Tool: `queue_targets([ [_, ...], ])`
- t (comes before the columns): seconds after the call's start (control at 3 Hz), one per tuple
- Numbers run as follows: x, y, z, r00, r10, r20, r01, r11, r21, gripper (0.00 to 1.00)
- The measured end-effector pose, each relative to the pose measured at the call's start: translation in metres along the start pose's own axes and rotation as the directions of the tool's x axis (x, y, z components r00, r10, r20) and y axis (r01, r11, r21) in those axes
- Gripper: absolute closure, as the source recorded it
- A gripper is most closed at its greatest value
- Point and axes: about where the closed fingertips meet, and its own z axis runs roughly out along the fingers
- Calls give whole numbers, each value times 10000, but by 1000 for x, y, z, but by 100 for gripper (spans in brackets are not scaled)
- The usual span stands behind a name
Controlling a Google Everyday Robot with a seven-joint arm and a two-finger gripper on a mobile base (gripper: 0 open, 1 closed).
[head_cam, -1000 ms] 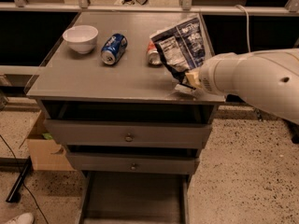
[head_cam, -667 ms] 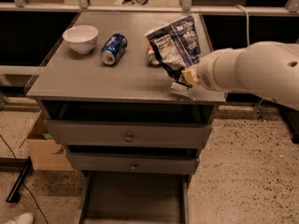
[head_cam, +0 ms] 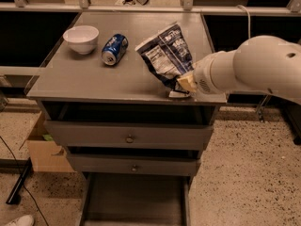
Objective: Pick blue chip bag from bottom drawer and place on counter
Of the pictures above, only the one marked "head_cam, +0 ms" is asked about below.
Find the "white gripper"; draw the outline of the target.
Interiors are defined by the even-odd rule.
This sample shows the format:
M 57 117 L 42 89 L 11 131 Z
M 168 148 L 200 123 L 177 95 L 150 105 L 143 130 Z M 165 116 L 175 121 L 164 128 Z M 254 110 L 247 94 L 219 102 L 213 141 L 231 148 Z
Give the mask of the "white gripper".
M 196 63 L 194 72 L 177 78 L 180 86 L 190 92 L 197 88 L 205 94 L 221 94 L 235 88 L 233 69 L 234 52 L 218 52 L 207 55 Z

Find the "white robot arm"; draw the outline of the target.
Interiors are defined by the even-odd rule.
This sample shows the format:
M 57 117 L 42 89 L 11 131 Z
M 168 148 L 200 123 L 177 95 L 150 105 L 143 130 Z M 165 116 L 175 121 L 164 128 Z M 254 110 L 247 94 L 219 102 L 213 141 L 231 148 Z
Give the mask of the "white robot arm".
M 178 82 L 191 92 L 262 92 L 300 105 L 301 45 L 273 36 L 253 37 L 233 51 L 207 55 Z

